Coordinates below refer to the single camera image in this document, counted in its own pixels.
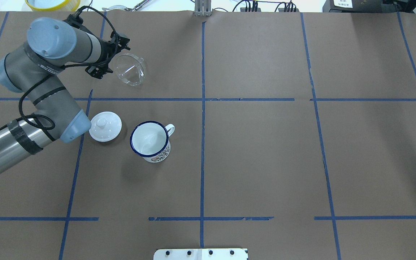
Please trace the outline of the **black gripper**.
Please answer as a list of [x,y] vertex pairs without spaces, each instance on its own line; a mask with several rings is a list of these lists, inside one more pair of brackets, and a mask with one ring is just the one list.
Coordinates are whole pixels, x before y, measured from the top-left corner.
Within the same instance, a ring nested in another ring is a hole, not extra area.
[[85,72],[88,73],[89,76],[96,79],[102,79],[104,75],[113,73],[109,64],[113,57],[119,54],[122,50],[130,50],[128,46],[129,41],[130,39],[127,35],[119,32],[112,32],[110,34],[110,40],[107,42],[100,39],[99,43],[101,46],[101,54],[99,59],[98,61],[89,64],[89,66],[85,68]]

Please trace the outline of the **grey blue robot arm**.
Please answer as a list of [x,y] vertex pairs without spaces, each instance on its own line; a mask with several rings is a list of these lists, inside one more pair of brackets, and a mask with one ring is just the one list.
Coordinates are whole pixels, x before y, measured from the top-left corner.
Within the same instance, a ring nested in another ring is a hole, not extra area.
[[41,17],[30,24],[27,40],[0,60],[0,84],[22,94],[20,117],[0,128],[0,173],[56,140],[69,143],[91,128],[58,74],[75,66],[97,79],[111,73],[111,59],[129,50],[129,38],[116,30],[110,37],[95,36],[77,14],[65,20]]

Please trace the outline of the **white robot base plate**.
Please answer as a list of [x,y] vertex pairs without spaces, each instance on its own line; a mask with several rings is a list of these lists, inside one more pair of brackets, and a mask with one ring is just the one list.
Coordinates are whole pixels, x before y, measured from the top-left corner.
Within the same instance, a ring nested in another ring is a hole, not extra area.
[[248,260],[244,248],[184,248],[160,249],[153,255],[154,260]]

